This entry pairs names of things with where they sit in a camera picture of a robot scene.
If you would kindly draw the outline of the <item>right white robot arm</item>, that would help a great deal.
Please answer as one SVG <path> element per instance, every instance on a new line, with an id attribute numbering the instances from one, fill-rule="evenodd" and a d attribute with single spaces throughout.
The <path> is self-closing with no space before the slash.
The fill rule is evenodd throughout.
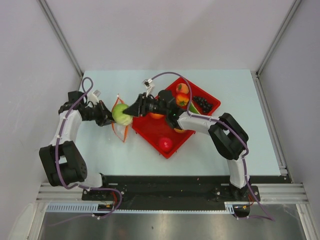
<path id="1" fill-rule="evenodd" d="M 224 113 L 216 119 L 190 112 L 176 104 L 169 90 L 161 90 L 157 98 L 146 93 L 139 94 L 137 100 L 123 113 L 133 117 L 144 117 L 148 113 L 164 115 L 172 129 L 209 135 L 218 153 L 227 160 L 231 196 L 237 201 L 242 201 L 248 195 L 257 200 L 250 184 L 245 160 L 249 154 L 249 136 L 231 114 Z"/>

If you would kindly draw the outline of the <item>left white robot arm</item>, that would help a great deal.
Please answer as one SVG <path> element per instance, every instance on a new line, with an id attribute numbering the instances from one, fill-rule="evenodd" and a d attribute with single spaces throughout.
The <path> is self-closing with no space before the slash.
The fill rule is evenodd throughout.
<path id="1" fill-rule="evenodd" d="M 100 200 L 110 196 L 111 188 L 103 183 L 100 173 L 88 171 L 86 162 L 76 146 L 76 138 L 82 122 L 94 121 L 99 127 L 112 124 L 111 111 L 102 100 L 99 91 L 94 91 L 84 100 L 84 93 L 71 91 L 68 101 L 58 110 L 59 124 L 48 146 L 39 150 L 46 177 L 51 186 L 91 188 Z"/>

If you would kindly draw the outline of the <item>toy red orange tomato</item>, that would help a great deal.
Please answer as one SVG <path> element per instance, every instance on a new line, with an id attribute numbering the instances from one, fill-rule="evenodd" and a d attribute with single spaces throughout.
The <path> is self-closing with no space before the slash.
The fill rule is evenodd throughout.
<path id="1" fill-rule="evenodd" d="M 186 93 L 178 93 L 175 97 L 175 101 L 176 101 L 176 104 L 179 106 L 179 107 L 185 107 L 188 105 L 190 99 L 189 99 L 189 95 L 186 94 Z"/>

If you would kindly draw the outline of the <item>toy green cabbage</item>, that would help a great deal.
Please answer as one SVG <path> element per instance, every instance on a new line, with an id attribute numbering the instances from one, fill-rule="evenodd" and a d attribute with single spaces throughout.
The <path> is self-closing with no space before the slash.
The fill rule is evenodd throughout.
<path id="1" fill-rule="evenodd" d="M 131 115 L 125 114 L 124 110 L 126 110 L 129 106 L 125 103 L 116 104 L 111 113 L 114 121 L 122 126 L 128 126 L 133 122 L 133 117 Z"/>

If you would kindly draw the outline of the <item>toy yellow orange mango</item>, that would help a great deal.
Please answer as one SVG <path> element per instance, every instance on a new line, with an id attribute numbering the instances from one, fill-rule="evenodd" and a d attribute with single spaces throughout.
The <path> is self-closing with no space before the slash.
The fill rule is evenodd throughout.
<path id="1" fill-rule="evenodd" d="M 174 130 L 175 132 L 179 133 L 179 134 L 183 134 L 183 133 L 186 132 L 186 130 L 184 130 L 184 129 L 178 129 L 178 128 L 174 128 L 173 130 Z"/>

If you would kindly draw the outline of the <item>toy watermelon slice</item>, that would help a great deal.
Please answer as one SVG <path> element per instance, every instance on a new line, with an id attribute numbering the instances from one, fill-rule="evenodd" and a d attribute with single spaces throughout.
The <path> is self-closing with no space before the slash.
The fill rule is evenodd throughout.
<path id="1" fill-rule="evenodd" d="M 188 111 L 193 113 L 193 114 L 198 114 L 198 115 L 201 114 L 193 103 L 190 104 L 190 106 L 188 108 Z"/>

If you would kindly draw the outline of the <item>clear zip top bag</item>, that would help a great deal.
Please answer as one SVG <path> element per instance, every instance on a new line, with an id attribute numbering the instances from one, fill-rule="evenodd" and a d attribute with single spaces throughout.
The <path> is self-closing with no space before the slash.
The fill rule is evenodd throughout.
<path id="1" fill-rule="evenodd" d="M 120 98 L 120 95 L 117 94 L 116 101 L 112 107 L 112 110 L 119 105 L 119 104 L 124 104 L 125 102 Z M 128 138 L 128 133 L 129 133 L 129 127 L 130 125 L 120 125 L 118 123 L 112 123 L 111 124 L 112 130 L 114 134 L 123 142 L 125 143 L 127 138 Z"/>

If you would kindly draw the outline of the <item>toy orange tangerine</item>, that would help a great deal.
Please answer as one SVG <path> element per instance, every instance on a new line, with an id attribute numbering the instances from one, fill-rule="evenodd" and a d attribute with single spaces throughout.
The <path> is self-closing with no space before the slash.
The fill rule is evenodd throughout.
<path id="1" fill-rule="evenodd" d="M 163 114 L 152 113 L 152 112 L 149 113 L 148 115 L 154 120 L 159 120 L 165 117 Z"/>

